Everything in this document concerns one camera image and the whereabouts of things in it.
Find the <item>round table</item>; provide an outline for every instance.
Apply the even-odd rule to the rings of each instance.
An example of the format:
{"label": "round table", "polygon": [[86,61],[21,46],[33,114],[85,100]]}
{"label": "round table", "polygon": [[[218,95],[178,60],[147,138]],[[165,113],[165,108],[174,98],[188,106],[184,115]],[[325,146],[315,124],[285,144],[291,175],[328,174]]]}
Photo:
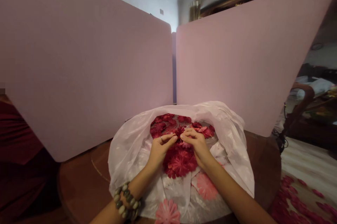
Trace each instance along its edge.
{"label": "round table", "polygon": [[[245,131],[247,152],[255,179],[255,200],[264,208],[271,205],[281,180],[281,157],[272,137]],[[58,174],[59,196],[73,223],[89,223],[112,199],[109,192],[108,155],[110,142],[61,164]],[[234,214],[223,223],[237,223]],[[138,218],[137,223],[154,223]]]}

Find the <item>beaded bracelet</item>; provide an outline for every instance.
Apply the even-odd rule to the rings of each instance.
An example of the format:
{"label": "beaded bracelet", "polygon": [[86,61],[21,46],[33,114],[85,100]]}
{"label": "beaded bracelet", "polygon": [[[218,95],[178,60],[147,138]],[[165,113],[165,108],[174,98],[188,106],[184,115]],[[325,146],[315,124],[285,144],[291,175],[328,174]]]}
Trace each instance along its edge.
{"label": "beaded bracelet", "polygon": [[[131,195],[130,190],[128,190],[129,182],[125,182],[122,186],[118,187],[115,190],[113,201],[116,203],[116,208],[118,209],[118,213],[122,215],[123,219],[135,220],[139,213],[140,201],[136,201],[136,199]],[[126,202],[133,208],[132,211],[127,209],[123,205],[123,201],[120,200],[120,193],[123,192],[123,196],[126,198]]]}

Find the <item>pink board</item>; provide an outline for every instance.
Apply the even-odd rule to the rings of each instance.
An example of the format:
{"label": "pink board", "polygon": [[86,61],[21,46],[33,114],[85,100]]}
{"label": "pink board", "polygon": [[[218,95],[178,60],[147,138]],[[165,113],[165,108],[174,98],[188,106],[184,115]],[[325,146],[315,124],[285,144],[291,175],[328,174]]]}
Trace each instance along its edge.
{"label": "pink board", "polygon": [[177,30],[177,104],[224,102],[269,136],[331,0],[254,0]]}
{"label": "pink board", "polygon": [[121,0],[0,0],[0,8],[0,82],[56,161],[173,103],[169,24]]}

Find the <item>white plastic bag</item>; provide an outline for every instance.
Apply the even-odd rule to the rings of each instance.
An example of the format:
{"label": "white plastic bag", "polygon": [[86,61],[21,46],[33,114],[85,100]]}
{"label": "white plastic bag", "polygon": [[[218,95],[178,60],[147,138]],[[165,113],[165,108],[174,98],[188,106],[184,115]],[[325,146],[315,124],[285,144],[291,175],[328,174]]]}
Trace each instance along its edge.
{"label": "white plastic bag", "polygon": [[[152,144],[151,122],[166,113],[188,116],[192,122],[206,122],[214,126],[216,134],[208,138],[212,155],[219,161],[232,178],[252,197],[254,197],[254,175],[247,154],[244,122],[224,103],[210,101],[198,105],[163,106],[140,113],[115,134],[109,152],[110,193],[132,180],[145,166]],[[165,198],[173,199],[180,211],[181,223],[204,223],[231,212],[222,198],[205,201],[191,187],[191,180],[199,172],[188,173],[185,177],[169,178],[164,172],[158,175],[143,196],[145,207],[141,216],[155,219],[158,204]]]}

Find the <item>rug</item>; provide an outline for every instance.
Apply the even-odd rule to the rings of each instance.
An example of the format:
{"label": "rug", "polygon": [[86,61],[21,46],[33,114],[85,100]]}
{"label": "rug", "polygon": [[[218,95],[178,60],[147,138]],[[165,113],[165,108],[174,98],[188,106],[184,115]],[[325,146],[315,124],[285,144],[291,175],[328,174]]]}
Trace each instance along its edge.
{"label": "rug", "polygon": [[281,178],[281,188],[271,206],[271,215],[277,223],[337,223],[336,203],[328,195],[287,172],[282,171]]}

